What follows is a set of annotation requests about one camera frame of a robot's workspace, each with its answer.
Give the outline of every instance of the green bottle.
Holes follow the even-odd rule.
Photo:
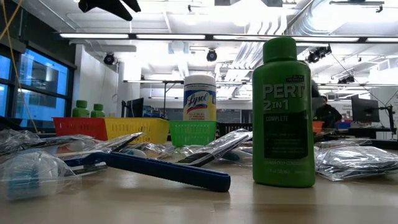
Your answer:
[[[103,109],[104,109],[104,105],[95,103],[94,110],[91,112],[91,117],[92,118],[104,118],[105,112],[103,111]]]
[[[311,70],[297,61],[296,42],[264,44],[264,65],[253,72],[253,179],[280,187],[315,183]]]
[[[76,100],[76,108],[72,111],[72,118],[89,118],[90,111],[86,109],[87,101]]]

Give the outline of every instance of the blue razor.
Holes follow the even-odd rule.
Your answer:
[[[203,187],[215,192],[227,192],[231,185],[231,177],[223,172],[155,159],[144,159],[120,152],[95,152],[82,159],[65,161],[70,167],[99,162],[105,162],[109,167]]]

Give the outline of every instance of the yellow basket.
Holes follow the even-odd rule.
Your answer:
[[[133,143],[150,142],[163,144],[169,134],[169,122],[160,118],[105,118],[108,139],[144,132],[145,136]]]

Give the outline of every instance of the white lid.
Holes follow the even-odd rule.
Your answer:
[[[210,85],[216,85],[216,79],[209,75],[189,75],[185,77],[184,84],[192,83],[204,83]]]

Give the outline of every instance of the wooden table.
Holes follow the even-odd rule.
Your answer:
[[[109,168],[73,193],[1,200],[0,223],[398,223],[397,175],[288,189],[255,184],[248,167],[210,167],[231,174],[228,193]]]

